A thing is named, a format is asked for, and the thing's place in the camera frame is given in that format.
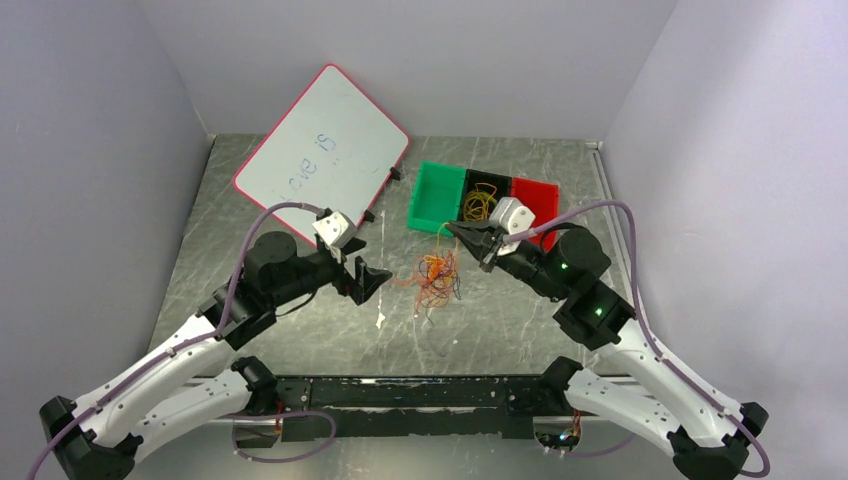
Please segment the red plastic bin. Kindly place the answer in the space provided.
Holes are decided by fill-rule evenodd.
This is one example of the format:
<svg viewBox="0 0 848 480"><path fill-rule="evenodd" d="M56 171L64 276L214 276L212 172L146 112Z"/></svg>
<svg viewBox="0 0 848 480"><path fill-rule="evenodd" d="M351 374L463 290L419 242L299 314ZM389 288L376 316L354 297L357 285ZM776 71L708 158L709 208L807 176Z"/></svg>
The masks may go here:
<svg viewBox="0 0 848 480"><path fill-rule="evenodd" d="M533 227L541 226L560 214L560 188L558 185L514 177L512 179L511 196L517 198L534 213Z"/></svg>

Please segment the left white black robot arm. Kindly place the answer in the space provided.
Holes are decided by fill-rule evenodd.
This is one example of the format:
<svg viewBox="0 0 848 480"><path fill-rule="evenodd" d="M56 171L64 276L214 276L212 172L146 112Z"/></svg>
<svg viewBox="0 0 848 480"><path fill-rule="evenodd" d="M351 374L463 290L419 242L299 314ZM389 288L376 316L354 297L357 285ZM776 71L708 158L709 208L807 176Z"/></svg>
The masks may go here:
<svg viewBox="0 0 848 480"><path fill-rule="evenodd" d="M250 235L229 281L167 340L93 391L46 402L47 451L64 473L123 479L210 420L288 418L275 375L241 348L326 286L359 305L391 278L360 257L365 243L353 234L332 227L316 241L302 256L288 233Z"/></svg>

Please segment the pink framed whiteboard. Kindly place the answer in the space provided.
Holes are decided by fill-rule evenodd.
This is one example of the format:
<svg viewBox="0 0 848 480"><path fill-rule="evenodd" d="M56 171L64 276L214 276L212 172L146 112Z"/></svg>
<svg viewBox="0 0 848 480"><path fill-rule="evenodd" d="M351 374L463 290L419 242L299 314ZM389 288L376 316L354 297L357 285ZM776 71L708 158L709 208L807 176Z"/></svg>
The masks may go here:
<svg viewBox="0 0 848 480"><path fill-rule="evenodd" d="M262 209L307 203L361 225L409 136L351 78L325 65L233 177Z"/></svg>

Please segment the green plastic bin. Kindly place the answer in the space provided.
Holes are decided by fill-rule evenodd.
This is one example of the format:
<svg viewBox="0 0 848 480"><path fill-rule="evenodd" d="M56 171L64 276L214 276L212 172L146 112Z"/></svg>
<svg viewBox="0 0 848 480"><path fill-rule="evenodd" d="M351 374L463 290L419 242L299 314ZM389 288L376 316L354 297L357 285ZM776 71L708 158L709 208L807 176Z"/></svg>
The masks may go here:
<svg viewBox="0 0 848 480"><path fill-rule="evenodd" d="M423 162L409 201L407 227L436 234L444 223L455 221L465 176L463 167Z"/></svg>

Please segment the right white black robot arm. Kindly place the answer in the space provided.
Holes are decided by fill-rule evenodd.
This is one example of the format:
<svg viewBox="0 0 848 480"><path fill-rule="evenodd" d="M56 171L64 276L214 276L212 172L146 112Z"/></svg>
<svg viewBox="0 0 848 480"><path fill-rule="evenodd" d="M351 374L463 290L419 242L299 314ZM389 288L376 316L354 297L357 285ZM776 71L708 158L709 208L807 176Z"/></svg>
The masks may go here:
<svg viewBox="0 0 848 480"><path fill-rule="evenodd" d="M646 391L639 395L560 357L543 374L539 389L548 412L574 407L604 418L653 444L688 479L744 474L767 411L720 393L641 326L635 308L601 280L610 259L588 229L567 223L548 251L522 240L502 255L506 233L500 227L450 222L446 228L483 270L499 268L540 297L559 302L552 316L559 328Z"/></svg>

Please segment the black plastic bin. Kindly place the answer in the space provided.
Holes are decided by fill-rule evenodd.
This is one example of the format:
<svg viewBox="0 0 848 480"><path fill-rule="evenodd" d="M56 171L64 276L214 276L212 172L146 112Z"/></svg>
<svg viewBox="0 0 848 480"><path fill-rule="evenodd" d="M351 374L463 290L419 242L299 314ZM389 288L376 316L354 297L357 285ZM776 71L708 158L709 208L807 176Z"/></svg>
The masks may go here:
<svg viewBox="0 0 848 480"><path fill-rule="evenodd" d="M511 186L512 178L509 176L467 169L457 219L468 222L487 220L497 201L510 194Z"/></svg>

